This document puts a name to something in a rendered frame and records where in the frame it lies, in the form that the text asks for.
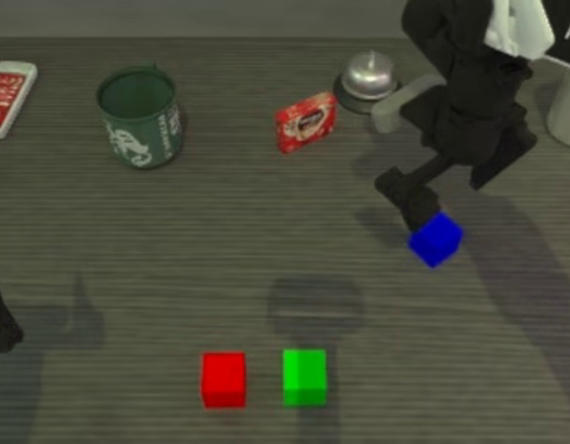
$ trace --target red box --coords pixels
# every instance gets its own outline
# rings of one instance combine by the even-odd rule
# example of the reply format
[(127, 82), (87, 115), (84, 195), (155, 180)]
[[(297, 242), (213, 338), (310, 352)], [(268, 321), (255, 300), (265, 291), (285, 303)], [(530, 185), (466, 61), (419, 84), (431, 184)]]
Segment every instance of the red box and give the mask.
[(203, 353), (201, 398), (207, 409), (246, 405), (246, 357), (243, 352)]
[(277, 145), (284, 154), (322, 139), (332, 132), (337, 116), (337, 99), (321, 92), (277, 112)]

